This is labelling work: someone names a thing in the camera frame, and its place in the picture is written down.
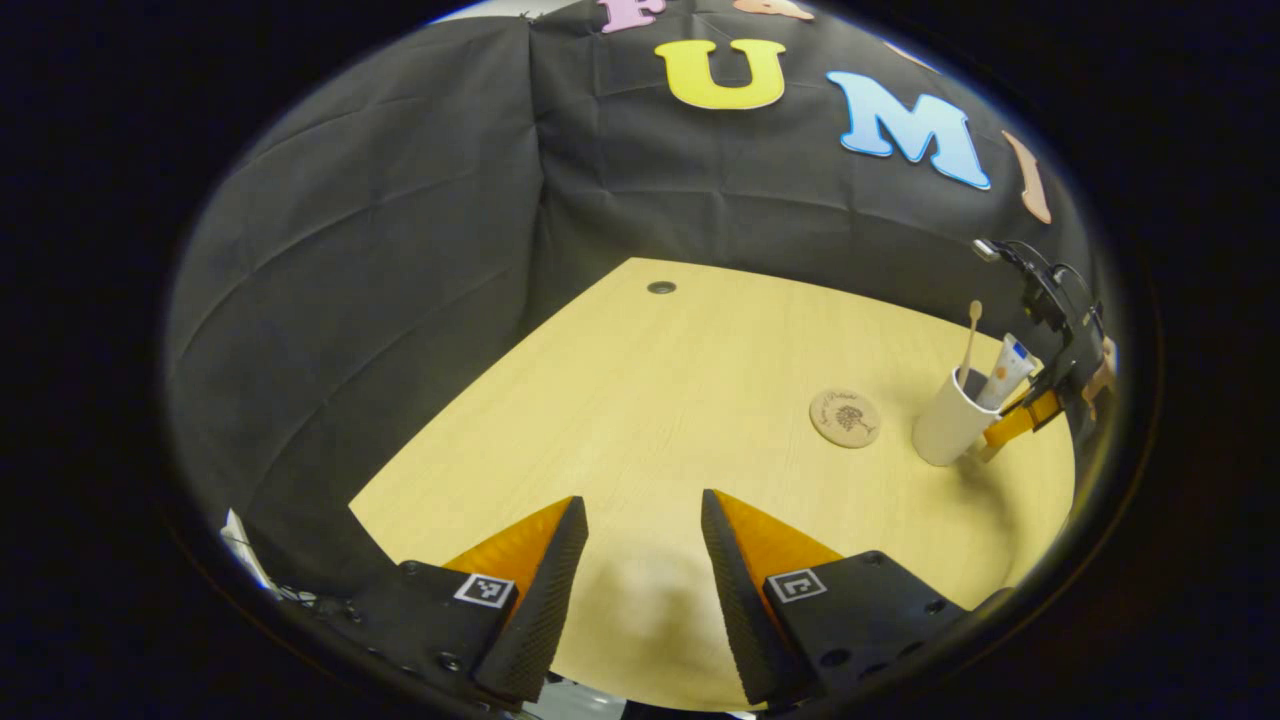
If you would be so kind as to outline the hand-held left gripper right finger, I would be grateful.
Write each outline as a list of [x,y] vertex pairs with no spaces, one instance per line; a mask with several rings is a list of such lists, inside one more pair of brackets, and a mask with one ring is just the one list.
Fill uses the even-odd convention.
[[791,708],[886,676],[966,618],[890,555],[842,555],[719,489],[701,534],[748,701]]

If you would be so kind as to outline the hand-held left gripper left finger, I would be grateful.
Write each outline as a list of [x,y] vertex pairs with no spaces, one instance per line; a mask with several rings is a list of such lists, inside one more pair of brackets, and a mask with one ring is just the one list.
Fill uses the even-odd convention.
[[588,542],[570,496],[449,562],[406,560],[338,614],[338,632],[385,667],[453,700],[520,706],[540,697]]

